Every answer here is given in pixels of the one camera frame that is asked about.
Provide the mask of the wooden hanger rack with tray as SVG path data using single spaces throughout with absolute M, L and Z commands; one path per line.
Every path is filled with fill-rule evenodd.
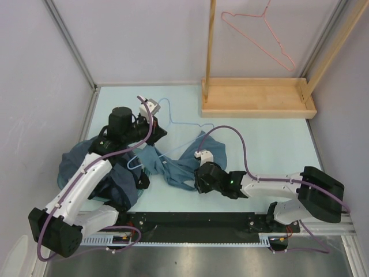
M 368 1 L 355 3 L 309 79 L 211 77 L 215 5 L 211 1 L 207 72 L 201 81 L 202 117 L 312 119 L 317 114 L 312 93 L 367 10 Z

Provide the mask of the dark blue clothes pile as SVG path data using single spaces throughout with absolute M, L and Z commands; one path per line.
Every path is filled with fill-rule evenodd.
M 59 164 L 57 184 L 63 189 L 70 178 L 76 173 L 92 145 L 93 138 L 76 144 L 69 152 L 62 155 Z M 112 201 L 113 203 L 129 210 L 138 201 L 139 190 L 147 189 L 150 181 L 143 169 L 129 170 L 128 161 L 134 156 L 133 152 L 127 152 L 118 157 L 112 170 L 98 183 L 89 198 L 94 200 Z

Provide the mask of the aluminium frame rail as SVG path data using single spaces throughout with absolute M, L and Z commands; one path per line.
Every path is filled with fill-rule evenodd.
M 45 5 L 52 21 L 54 22 L 59 34 L 61 35 L 63 41 L 65 42 L 69 52 L 74 59 L 77 67 L 79 68 L 84 80 L 88 84 L 90 94 L 88 96 L 88 106 L 86 113 L 83 117 L 82 122 L 82 129 L 79 135 L 79 141 L 86 138 L 88 133 L 88 128 L 91 123 L 93 109 L 95 108 L 96 104 L 96 97 L 97 97 L 97 84 L 94 82 L 93 77 L 76 45 L 72 35 L 70 34 L 65 21 L 62 18 L 60 11 L 55 4 L 55 1 L 52 0 L 43 0 L 42 3 Z

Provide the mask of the light blue wire hanger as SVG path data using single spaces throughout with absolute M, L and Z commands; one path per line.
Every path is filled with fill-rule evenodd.
M 202 128 L 204 128 L 204 127 L 206 127 L 206 126 L 208 126 L 208 127 L 212 127 L 212 128 L 214 128 L 214 127 L 215 127 L 215 125 L 214 125 L 213 123 L 203 123 L 203 124 L 201 125 L 201 124 L 199 124 L 199 123 L 193 123 L 193 122 L 175 122 L 175 121 L 173 121 L 173 119 L 172 119 L 171 102 L 170 102 L 169 98 L 161 98 L 161 99 L 158 101 L 158 104 L 160 104 L 162 101 L 166 101 L 166 102 L 168 103 L 168 119 L 169 119 L 169 123 L 168 123 L 168 125 L 167 125 L 166 129 L 168 129 L 170 126 L 174 126 L 174 125 L 197 126 L 197 127 L 201 128 L 201 129 L 202 129 Z M 196 137 L 196 138 L 195 138 L 195 139 L 193 139 L 193 140 L 190 140 L 190 141 L 188 141 L 188 142 L 186 142 L 186 143 L 184 143 L 184 144 L 182 144 L 182 145 L 180 145 L 180 146 L 177 146 L 177 147 L 175 147 L 175 148 L 173 148 L 173 149 L 171 149 L 171 150 L 169 150 L 169 151 L 167 151 L 167 152 L 165 152 L 165 153 L 161 154 L 159 157 L 161 158 L 161 157 L 163 157 L 163 156 L 165 156 L 165 155 L 167 155 L 167 154 L 170 154 L 171 152 L 174 152 L 174 151 L 176 151 L 176 150 L 178 150 L 178 149 L 181 149 L 182 147 L 184 147 L 184 146 L 185 146 L 185 145 L 187 145 L 187 144 L 192 143 L 193 141 L 195 141 L 195 140 L 196 140 L 197 138 L 199 138 L 199 137 L 201 137 L 201 136 L 198 136 L 198 137 Z M 139 168 L 139 167 L 142 167 L 142 166 L 143 166 L 142 164 L 139 164 L 139 165 L 136 165 L 136 166 L 134 166 L 134 167 L 131 167 L 130 163 L 131 163 L 133 160 L 137 159 L 137 158 L 138 158 L 138 156 L 137 156 L 137 155 L 135 155 L 135 156 L 133 156 L 133 158 L 131 158 L 131 159 L 128 161 L 128 163 L 127 163 L 127 168 L 128 168 L 129 170 L 134 170 L 134 169 L 137 169 L 137 168 Z

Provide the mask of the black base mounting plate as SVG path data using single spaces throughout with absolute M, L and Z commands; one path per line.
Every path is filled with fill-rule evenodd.
M 128 233 L 124 224 L 139 229 L 140 242 L 152 244 L 247 244 L 259 242 L 261 233 L 300 233 L 297 222 L 286 226 L 253 212 L 129 212 L 108 232 Z

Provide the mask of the blue tank top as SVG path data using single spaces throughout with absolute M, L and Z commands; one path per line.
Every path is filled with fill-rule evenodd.
M 195 187 L 190 182 L 195 180 L 194 172 L 199 168 L 199 161 L 194 156 L 199 148 L 210 151 L 213 154 L 214 162 L 221 169 L 226 169 L 225 144 L 215 140 L 212 136 L 206 136 L 203 131 L 177 160 L 163 155 L 157 148 L 150 145 L 140 150 L 137 158 L 152 175 L 161 175 L 167 184 L 175 188 L 194 191 Z

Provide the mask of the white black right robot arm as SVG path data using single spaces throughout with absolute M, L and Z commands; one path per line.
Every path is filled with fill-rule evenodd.
M 245 171 L 224 171 L 214 162 L 206 162 L 194 172 L 199 193 L 213 190 L 230 199 L 273 196 L 284 198 L 268 208 L 266 225 L 280 231 L 297 220 L 316 218 L 340 223 L 344 185 L 323 171 L 306 166 L 302 173 L 284 178 L 256 176 Z

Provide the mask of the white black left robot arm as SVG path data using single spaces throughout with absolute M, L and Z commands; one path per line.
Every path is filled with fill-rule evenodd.
M 159 110 L 152 99 L 144 100 L 137 116 L 128 107 L 116 107 L 97 136 L 63 154 L 58 174 L 62 190 L 28 216 L 39 260 L 48 260 L 42 247 L 67 258 L 85 237 L 126 227 L 127 210 L 150 184 L 143 169 L 129 169 L 127 164 L 134 149 L 153 146 L 167 135 L 155 116 Z

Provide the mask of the teal plastic basket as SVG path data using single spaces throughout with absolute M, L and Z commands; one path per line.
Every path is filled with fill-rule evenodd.
M 113 201 L 126 207 L 133 206 L 149 187 L 150 172 L 142 167 L 134 170 L 116 164 L 97 184 L 88 199 Z

